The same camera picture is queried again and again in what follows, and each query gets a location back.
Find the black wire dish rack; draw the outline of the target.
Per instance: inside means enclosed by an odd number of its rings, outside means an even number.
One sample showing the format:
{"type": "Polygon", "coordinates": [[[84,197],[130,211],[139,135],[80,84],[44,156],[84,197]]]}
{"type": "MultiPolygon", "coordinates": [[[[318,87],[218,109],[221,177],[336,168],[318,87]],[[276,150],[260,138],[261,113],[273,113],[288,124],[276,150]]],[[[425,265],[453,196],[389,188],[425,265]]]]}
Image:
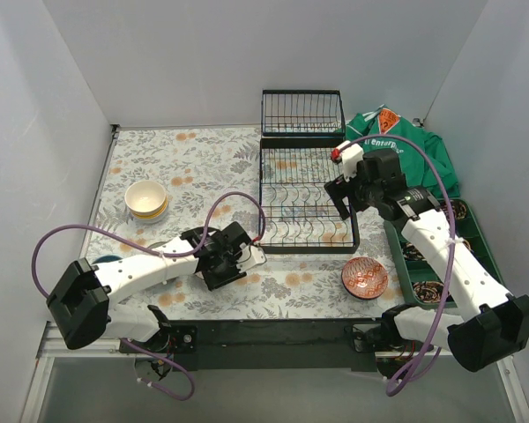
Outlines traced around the black wire dish rack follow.
{"type": "Polygon", "coordinates": [[[353,254],[360,236],[347,199],[334,204],[324,185],[342,169],[332,150],[345,138],[338,90],[265,89],[261,98],[259,200],[268,254],[353,254]]]}

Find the cream ceramic bowl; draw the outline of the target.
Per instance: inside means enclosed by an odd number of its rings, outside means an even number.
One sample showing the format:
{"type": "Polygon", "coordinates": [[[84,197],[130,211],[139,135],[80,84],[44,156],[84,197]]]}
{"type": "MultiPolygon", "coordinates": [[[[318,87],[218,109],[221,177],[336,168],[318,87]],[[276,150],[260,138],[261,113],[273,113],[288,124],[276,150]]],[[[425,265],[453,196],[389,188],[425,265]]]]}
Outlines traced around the cream ceramic bowl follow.
{"type": "Polygon", "coordinates": [[[126,189],[124,201],[131,212],[140,216],[152,215],[166,203],[167,192],[156,181],[134,182],[126,189]]]}

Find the mint green bowl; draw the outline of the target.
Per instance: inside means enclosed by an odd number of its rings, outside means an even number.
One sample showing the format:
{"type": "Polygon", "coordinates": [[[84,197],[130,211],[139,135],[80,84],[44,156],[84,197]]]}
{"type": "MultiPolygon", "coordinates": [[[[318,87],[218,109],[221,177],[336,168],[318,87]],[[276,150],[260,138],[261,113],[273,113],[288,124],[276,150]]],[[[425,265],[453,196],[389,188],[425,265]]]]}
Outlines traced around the mint green bowl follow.
{"type": "Polygon", "coordinates": [[[156,242],[150,244],[147,248],[148,249],[157,249],[157,248],[160,248],[161,246],[163,246],[165,244],[166,244],[166,241],[156,241],[156,242]]]}

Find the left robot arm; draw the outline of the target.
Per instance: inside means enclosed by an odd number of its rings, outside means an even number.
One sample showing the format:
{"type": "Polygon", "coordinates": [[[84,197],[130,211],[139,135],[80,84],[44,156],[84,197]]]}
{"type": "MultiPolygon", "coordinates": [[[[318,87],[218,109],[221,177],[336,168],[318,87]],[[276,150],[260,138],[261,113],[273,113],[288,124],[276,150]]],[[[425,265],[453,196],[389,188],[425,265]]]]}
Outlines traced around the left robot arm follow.
{"type": "Polygon", "coordinates": [[[47,298],[66,347],[78,350],[100,338],[126,338],[153,353],[174,345],[171,323],[156,306],[125,304],[132,295],[171,279],[200,274],[211,291],[265,263],[265,253],[239,223],[195,228],[148,254],[111,263],[71,263],[47,298]]]}

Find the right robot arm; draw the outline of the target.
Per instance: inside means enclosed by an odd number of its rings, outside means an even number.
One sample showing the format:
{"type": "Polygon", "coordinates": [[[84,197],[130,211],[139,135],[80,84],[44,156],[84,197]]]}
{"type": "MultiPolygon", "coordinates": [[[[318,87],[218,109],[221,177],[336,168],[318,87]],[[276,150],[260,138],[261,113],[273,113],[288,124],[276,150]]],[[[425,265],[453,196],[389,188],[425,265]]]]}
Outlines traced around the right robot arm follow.
{"type": "Polygon", "coordinates": [[[525,348],[529,296],[514,296],[476,259],[449,223],[449,212],[424,187],[410,187],[392,149],[363,152],[348,142],[331,154],[343,173],[324,186],[342,219],[374,207],[415,246],[437,277],[448,284],[456,315],[443,315],[432,345],[452,353],[476,372],[525,348]]]}

